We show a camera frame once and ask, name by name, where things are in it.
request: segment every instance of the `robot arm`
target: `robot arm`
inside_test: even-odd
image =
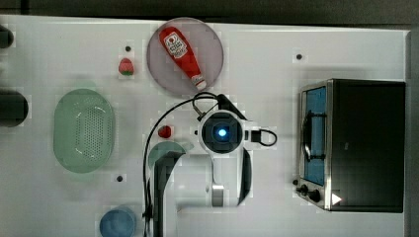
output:
[[[154,165],[151,236],[177,236],[177,212],[185,206],[237,206],[250,193],[252,166],[247,149],[261,141],[261,129],[225,96],[217,100],[220,110],[199,118],[198,140],[207,154],[169,152]]]

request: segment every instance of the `white tabletop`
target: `white tabletop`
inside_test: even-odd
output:
[[[23,125],[0,127],[0,236],[100,236],[100,218],[120,204],[136,213],[141,236],[143,142],[162,113],[182,101],[163,91],[146,66],[148,40],[162,22],[0,16],[0,23],[16,36],[0,50],[0,86],[16,88],[31,107]],[[253,152],[254,190],[245,205],[182,210],[179,236],[402,236],[402,213],[326,212],[297,197],[292,180],[299,88],[330,78],[404,80],[407,32],[209,25],[225,56],[210,91],[229,95],[279,141],[274,150]],[[127,43],[137,72],[121,80]],[[115,109],[116,143],[105,166],[76,175],[54,157],[53,113],[65,93],[89,85]],[[166,123],[177,139],[196,142],[196,117],[185,106]],[[116,182],[117,175],[125,180]]]

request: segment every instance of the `gray floor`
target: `gray floor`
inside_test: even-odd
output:
[[[31,15],[167,19],[253,24],[412,23],[410,0],[1,0],[0,9],[29,7]]]
[[[419,0],[0,0],[0,14],[412,30],[404,213],[405,236],[419,236]]]

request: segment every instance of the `green colander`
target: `green colander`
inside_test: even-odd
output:
[[[58,102],[54,115],[53,151],[58,162],[75,173],[98,169],[111,156],[115,116],[97,92],[78,89]]]

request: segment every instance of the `small red strawberry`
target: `small red strawberry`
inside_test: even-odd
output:
[[[120,73],[124,76],[130,76],[133,74],[133,64],[128,58],[123,58],[120,62]]]
[[[172,135],[172,128],[170,128],[170,126],[164,125],[158,129],[158,135],[167,139]]]

